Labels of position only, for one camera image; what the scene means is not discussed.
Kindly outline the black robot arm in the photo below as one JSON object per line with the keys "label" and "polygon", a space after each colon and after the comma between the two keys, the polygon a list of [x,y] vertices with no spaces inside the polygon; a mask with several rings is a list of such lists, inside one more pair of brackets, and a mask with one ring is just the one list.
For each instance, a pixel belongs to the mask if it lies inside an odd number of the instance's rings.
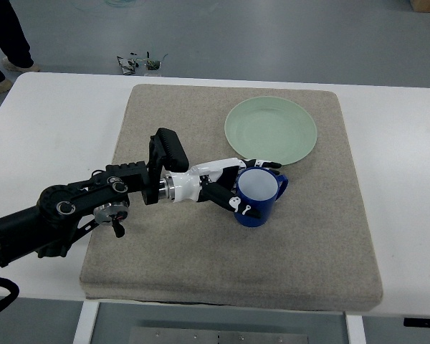
{"label": "black robot arm", "polygon": [[78,224],[98,207],[127,203],[140,192],[145,204],[159,200],[161,171],[184,172],[189,162],[175,131],[159,128],[150,138],[149,161],[108,165],[86,181],[50,186],[37,203],[0,218],[0,268],[29,253],[64,257],[71,245],[95,228]]}

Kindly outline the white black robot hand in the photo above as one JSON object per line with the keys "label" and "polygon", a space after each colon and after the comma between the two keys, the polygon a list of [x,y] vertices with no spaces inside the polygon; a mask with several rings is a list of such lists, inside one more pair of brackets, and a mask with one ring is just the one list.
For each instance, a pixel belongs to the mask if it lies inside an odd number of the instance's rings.
{"label": "white black robot hand", "polygon": [[192,200],[212,201],[235,214],[259,219],[265,214],[251,201],[242,201],[234,194],[237,179],[248,168],[266,168],[277,176],[280,163],[260,159],[227,158],[191,167],[189,170],[166,174],[159,182],[158,198],[173,202]]}

